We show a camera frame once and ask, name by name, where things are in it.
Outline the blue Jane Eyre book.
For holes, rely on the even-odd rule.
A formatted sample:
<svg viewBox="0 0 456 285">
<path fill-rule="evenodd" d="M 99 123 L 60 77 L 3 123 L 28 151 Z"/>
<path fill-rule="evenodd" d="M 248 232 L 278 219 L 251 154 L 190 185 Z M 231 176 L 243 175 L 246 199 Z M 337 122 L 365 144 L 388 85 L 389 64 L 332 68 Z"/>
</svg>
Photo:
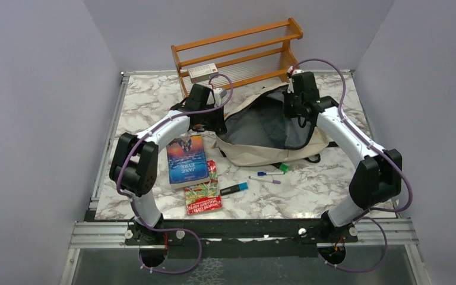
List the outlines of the blue Jane Eyre book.
<svg viewBox="0 0 456 285">
<path fill-rule="evenodd" d="M 207 157 L 201 135 L 177 137 L 166 147 L 169 183 L 173 189 L 208 182 Z"/>
</svg>

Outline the white red box on shelf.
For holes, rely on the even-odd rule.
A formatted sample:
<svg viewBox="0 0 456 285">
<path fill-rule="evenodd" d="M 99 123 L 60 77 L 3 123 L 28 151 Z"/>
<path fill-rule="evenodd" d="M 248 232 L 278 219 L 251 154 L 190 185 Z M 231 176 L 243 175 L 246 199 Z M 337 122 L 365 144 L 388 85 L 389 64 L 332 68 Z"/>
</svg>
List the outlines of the white red box on shelf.
<svg viewBox="0 0 456 285">
<path fill-rule="evenodd" d="M 193 84 L 209 80 L 211 76 L 219 73 L 218 68 L 214 63 L 189 68 L 187 69 L 187 72 L 190 77 L 190 82 Z"/>
</svg>

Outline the beige canvas backpack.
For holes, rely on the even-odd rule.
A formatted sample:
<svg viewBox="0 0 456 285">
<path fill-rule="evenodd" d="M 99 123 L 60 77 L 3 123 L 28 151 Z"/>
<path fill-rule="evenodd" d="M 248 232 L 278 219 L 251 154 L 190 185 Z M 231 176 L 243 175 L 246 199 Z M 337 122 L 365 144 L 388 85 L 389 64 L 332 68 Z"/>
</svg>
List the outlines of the beige canvas backpack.
<svg viewBox="0 0 456 285">
<path fill-rule="evenodd" d="M 225 117 L 226 133 L 216 136 L 222 155 L 236 166 L 265 166 L 308 159 L 330 144 L 328 135 L 283 113 L 286 83 L 262 88 Z"/>
</svg>

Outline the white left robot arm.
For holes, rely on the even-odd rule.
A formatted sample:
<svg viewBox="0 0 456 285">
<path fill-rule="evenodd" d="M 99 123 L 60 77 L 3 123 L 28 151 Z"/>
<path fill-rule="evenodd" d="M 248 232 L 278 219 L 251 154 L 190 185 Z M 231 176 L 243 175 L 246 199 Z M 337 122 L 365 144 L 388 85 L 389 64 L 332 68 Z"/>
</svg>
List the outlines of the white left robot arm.
<svg viewBox="0 0 456 285">
<path fill-rule="evenodd" d="M 224 105 L 230 100 L 223 88 L 194 84 L 189 96 L 174 104 L 165 116 L 137 134 L 123 133 L 116 144 L 110 179 L 118 194 L 131 203 L 141 237 L 150 244 L 163 236 L 163 216 L 152 189 L 157 179 L 159 153 L 188 131 L 223 132 Z"/>
</svg>

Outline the green-capped marker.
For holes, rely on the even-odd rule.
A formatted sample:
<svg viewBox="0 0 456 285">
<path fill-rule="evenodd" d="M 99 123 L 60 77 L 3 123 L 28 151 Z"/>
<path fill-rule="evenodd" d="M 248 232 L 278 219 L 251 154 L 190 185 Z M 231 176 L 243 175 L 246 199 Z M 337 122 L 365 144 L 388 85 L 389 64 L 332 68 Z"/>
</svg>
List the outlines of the green-capped marker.
<svg viewBox="0 0 456 285">
<path fill-rule="evenodd" d="M 278 170 L 282 171 L 283 173 L 287 173 L 289 171 L 288 165 L 284 163 L 272 163 L 271 165 L 277 168 Z"/>
</svg>

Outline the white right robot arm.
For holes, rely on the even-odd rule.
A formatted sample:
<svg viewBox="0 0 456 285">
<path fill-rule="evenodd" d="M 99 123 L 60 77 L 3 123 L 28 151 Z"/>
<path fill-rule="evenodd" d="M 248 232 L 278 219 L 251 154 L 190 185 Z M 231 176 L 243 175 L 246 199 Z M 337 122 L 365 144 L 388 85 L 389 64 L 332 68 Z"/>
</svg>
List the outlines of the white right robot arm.
<svg viewBox="0 0 456 285">
<path fill-rule="evenodd" d="M 320 97 L 312 72 L 290 67 L 284 92 L 284 114 L 297 118 L 302 128 L 324 131 L 347 154 L 356 168 L 349 194 L 321 216 L 319 235 L 328 242 L 371 207 L 401 192 L 402 156 L 386 150 L 354 125 L 330 96 Z"/>
</svg>

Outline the red Treehouse book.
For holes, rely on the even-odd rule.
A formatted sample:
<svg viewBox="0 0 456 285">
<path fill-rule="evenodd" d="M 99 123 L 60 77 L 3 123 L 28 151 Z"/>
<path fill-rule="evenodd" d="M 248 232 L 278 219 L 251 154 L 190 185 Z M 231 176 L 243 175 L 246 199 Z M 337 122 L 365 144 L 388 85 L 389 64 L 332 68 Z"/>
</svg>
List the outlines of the red Treehouse book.
<svg viewBox="0 0 456 285">
<path fill-rule="evenodd" d="M 188 215 L 214 211 L 223 207 L 216 163 L 209 160 L 207 166 L 210 180 L 185 188 L 186 213 Z"/>
</svg>

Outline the white purple-capped pen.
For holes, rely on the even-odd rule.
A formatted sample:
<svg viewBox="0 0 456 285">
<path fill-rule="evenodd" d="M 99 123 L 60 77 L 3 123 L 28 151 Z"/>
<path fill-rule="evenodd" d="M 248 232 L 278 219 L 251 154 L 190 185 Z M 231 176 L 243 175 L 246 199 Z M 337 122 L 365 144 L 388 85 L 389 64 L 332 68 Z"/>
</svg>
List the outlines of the white purple-capped pen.
<svg viewBox="0 0 456 285">
<path fill-rule="evenodd" d="M 264 177 L 261 177 L 261 176 L 248 176 L 248 179 L 255 180 L 255 181 L 260 181 L 260 182 L 265 182 L 265 183 L 272 183 L 272 184 L 276 184 L 276 185 L 280 185 L 281 184 L 280 180 L 264 178 Z"/>
</svg>

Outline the wooden two-tier shelf rack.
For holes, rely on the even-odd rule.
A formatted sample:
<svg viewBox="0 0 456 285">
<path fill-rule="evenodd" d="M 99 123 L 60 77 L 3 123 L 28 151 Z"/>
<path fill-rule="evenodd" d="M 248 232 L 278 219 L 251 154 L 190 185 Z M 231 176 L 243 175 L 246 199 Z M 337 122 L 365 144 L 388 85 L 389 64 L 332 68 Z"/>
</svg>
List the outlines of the wooden two-tier shelf rack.
<svg viewBox="0 0 456 285">
<path fill-rule="evenodd" d="M 287 70 L 297 63 L 292 41 L 304 32 L 294 18 L 263 26 L 222 34 L 171 47 L 179 84 L 188 96 L 196 82 L 189 70 L 214 64 L 216 71 L 228 76 L 234 87 L 278 78 L 287 81 Z"/>
</svg>

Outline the black blue highlighter marker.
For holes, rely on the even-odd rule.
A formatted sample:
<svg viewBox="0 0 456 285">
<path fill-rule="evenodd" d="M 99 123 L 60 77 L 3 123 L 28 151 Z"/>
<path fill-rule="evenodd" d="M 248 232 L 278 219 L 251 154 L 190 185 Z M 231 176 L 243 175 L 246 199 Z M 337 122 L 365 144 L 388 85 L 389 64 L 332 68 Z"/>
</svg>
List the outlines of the black blue highlighter marker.
<svg viewBox="0 0 456 285">
<path fill-rule="evenodd" d="M 221 189 L 220 190 L 220 195 L 221 196 L 225 196 L 225 195 L 234 194 L 234 193 L 237 193 L 237 192 L 240 192 L 240 191 L 244 191 L 244 190 L 247 190 L 247 189 L 248 189 L 248 183 L 247 182 L 239 183 L 239 184 L 236 184 L 236 185 Z"/>
</svg>

